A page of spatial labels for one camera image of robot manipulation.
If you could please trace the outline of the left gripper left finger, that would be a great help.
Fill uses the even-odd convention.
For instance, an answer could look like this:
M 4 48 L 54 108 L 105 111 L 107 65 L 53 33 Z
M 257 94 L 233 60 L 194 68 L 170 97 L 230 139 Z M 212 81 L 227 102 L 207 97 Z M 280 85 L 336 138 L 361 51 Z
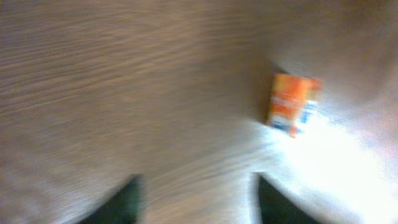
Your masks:
M 141 210 L 141 177 L 133 176 L 78 224 L 136 224 Z

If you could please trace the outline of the orange tissue pack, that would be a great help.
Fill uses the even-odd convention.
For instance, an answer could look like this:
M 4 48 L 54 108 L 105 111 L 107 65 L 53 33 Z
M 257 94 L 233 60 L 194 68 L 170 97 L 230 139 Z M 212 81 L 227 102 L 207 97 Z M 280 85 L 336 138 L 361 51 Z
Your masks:
M 276 73 L 266 124 L 292 138 L 304 133 L 317 114 L 322 84 L 317 78 Z

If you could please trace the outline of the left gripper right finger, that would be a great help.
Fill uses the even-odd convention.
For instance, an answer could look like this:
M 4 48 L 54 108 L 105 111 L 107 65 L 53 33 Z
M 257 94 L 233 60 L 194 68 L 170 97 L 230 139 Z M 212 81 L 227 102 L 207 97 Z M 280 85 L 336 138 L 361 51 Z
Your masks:
M 261 175 L 258 176 L 257 197 L 262 224 L 320 224 Z

